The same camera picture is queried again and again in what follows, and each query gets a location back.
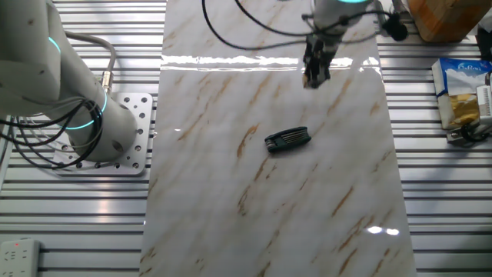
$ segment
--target electrical outlet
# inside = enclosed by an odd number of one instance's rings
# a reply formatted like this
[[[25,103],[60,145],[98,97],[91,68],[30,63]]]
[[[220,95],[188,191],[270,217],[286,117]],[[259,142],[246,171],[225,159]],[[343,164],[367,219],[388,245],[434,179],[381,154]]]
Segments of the electrical outlet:
[[[0,277],[36,277],[39,242],[23,239],[0,245]]]

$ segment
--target metal mounting plate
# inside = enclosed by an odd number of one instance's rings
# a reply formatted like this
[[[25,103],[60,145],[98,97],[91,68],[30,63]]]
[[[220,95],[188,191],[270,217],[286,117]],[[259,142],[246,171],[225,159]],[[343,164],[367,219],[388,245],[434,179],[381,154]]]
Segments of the metal mounting plate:
[[[144,171],[147,159],[149,131],[151,126],[152,96],[148,93],[114,93],[112,98],[117,103],[126,106],[137,120],[138,133],[131,148],[114,162],[96,163],[83,161],[78,166],[72,166],[68,169],[55,170],[58,175],[135,176]],[[63,134],[59,141],[66,142],[66,145],[68,146],[67,150],[73,150],[70,147],[68,135]],[[78,155],[76,153],[56,152],[53,161],[69,163],[77,157]]]

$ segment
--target marble board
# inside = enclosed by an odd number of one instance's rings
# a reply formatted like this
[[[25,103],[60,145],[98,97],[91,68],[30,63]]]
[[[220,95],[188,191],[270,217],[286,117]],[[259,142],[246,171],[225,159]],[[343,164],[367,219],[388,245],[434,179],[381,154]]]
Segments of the marble board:
[[[306,32],[308,1],[243,1],[262,22]],[[292,38],[208,0],[238,45]],[[415,277],[374,39],[342,45],[332,80],[302,85],[304,45],[240,51],[198,0],[169,0],[140,276]],[[344,39],[374,33],[370,16]],[[264,138],[312,140],[269,154]]]

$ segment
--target brown box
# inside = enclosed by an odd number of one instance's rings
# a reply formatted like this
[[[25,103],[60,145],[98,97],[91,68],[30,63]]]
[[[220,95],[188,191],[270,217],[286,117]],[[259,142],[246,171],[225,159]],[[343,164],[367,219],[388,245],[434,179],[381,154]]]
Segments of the brown box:
[[[459,42],[478,24],[492,0],[408,0],[426,42]]]

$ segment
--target food package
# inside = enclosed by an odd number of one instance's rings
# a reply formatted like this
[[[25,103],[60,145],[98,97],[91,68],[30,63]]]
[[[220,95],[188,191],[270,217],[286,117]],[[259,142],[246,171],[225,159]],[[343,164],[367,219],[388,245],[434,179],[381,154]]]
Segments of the food package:
[[[492,0],[408,0],[422,39],[459,42],[492,6]]]
[[[485,85],[492,63],[440,58],[432,65],[443,129],[452,130],[480,118],[477,87]]]

